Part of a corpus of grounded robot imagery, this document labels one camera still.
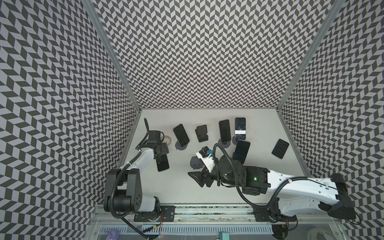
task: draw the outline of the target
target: white sticker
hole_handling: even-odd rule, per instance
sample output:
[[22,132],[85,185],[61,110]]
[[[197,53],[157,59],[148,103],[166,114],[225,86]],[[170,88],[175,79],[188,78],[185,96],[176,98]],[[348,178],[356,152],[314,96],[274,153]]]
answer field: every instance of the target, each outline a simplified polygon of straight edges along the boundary
[[235,134],[245,134],[245,130],[235,130]]

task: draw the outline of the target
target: checkered wall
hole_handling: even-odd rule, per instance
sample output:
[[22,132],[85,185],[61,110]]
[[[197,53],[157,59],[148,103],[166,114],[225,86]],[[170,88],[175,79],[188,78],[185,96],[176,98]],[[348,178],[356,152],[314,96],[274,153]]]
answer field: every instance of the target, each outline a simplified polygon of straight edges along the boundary
[[0,239],[81,237],[136,113],[78,0],[0,1],[0,85]]
[[347,1],[283,109],[311,173],[340,172],[364,220],[351,239],[384,239],[383,1]]
[[93,0],[143,108],[277,106],[333,0]]

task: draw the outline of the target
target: blue connector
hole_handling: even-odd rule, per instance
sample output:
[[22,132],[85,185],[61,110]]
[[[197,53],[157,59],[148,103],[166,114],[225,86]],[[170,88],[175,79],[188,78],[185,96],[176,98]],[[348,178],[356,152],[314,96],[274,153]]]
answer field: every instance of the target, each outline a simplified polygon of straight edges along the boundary
[[229,233],[227,232],[220,232],[219,236],[220,236],[220,240],[229,240]]

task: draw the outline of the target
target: mounting plate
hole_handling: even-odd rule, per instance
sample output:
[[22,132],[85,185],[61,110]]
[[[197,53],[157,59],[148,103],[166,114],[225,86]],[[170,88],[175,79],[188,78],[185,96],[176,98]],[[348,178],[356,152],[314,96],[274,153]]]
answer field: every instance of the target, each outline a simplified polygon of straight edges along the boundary
[[[160,207],[160,214],[164,213],[163,222],[173,222],[175,217],[175,206],[167,205]],[[135,222],[160,222],[160,218],[153,220],[152,212],[138,212],[133,219]]]

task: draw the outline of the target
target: black smartphone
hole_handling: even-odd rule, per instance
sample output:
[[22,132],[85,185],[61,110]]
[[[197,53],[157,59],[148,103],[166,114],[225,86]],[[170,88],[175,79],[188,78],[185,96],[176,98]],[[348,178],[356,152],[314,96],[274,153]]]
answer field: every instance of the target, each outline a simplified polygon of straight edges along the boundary
[[245,118],[235,118],[235,139],[245,140]]
[[289,143],[279,139],[272,150],[272,155],[275,155],[276,157],[283,159],[285,152],[288,149],[288,146],[289,146]]
[[229,120],[221,120],[218,123],[218,127],[220,130],[220,138],[221,142],[229,142],[231,141],[231,128],[229,127]]
[[156,158],[157,170],[162,172],[164,170],[169,169],[169,163],[167,155],[162,155]]
[[180,146],[185,146],[189,143],[189,137],[187,135],[187,132],[184,129],[184,126],[182,124],[177,125],[173,128],[173,132],[177,138],[177,140],[180,143]]
[[237,141],[236,149],[233,153],[233,159],[244,163],[248,154],[249,146],[251,146],[251,143],[248,141],[241,139]]

